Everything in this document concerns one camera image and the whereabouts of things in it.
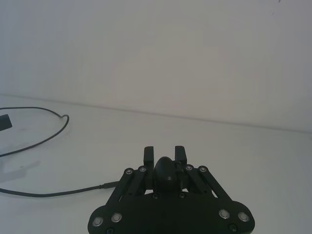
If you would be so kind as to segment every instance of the silver bolt head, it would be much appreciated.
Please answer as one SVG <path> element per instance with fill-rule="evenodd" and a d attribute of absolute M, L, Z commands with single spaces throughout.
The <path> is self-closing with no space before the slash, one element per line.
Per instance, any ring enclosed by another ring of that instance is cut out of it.
<path fill-rule="evenodd" d="M 238 213 L 238 218 L 240 220 L 242 220 L 243 222 L 248 222 L 249 221 L 248 215 L 246 215 L 244 212 Z"/>
<path fill-rule="evenodd" d="M 200 170 L 201 172 L 207 171 L 207 169 L 206 169 L 205 167 L 200 167 L 199 170 Z"/>
<path fill-rule="evenodd" d="M 114 213 L 111 218 L 113 223 L 118 223 L 119 221 L 121 221 L 121 219 L 122 219 L 121 213 Z"/>
<path fill-rule="evenodd" d="M 95 219 L 93 219 L 92 225 L 94 227 L 98 227 L 103 223 L 103 218 L 102 217 L 96 217 Z"/>
<path fill-rule="evenodd" d="M 230 213 L 227 210 L 224 210 L 224 209 L 219 211 L 219 215 L 223 219 L 227 219 L 227 218 L 230 217 Z"/>
<path fill-rule="evenodd" d="M 193 167 L 191 165 L 186 166 L 186 170 L 190 171 L 191 169 L 193 169 Z"/>
<path fill-rule="evenodd" d="M 145 168 L 145 167 L 140 167 L 139 171 L 140 171 L 140 172 L 145 172 L 145 171 L 146 171 L 146 168 Z"/>

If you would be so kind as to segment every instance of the white tabletop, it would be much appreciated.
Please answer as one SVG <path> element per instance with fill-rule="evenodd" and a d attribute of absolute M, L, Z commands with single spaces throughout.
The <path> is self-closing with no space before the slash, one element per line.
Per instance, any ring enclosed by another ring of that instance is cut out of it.
<path fill-rule="evenodd" d="M 254 234 L 310 233 L 312 136 L 199 120 L 0 96 L 0 106 L 40 106 L 69 114 L 57 138 L 0 158 L 0 187 L 54 193 L 119 180 L 143 164 L 145 146 L 155 160 L 174 158 L 176 145 L 188 162 L 206 165 L 233 200 L 253 213 Z M 36 143 L 64 121 L 40 110 L 8 113 L 13 128 L 0 132 L 0 153 Z M 54 198 L 0 194 L 2 234 L 87 234 L 91 213 L 112 189 Z"/>

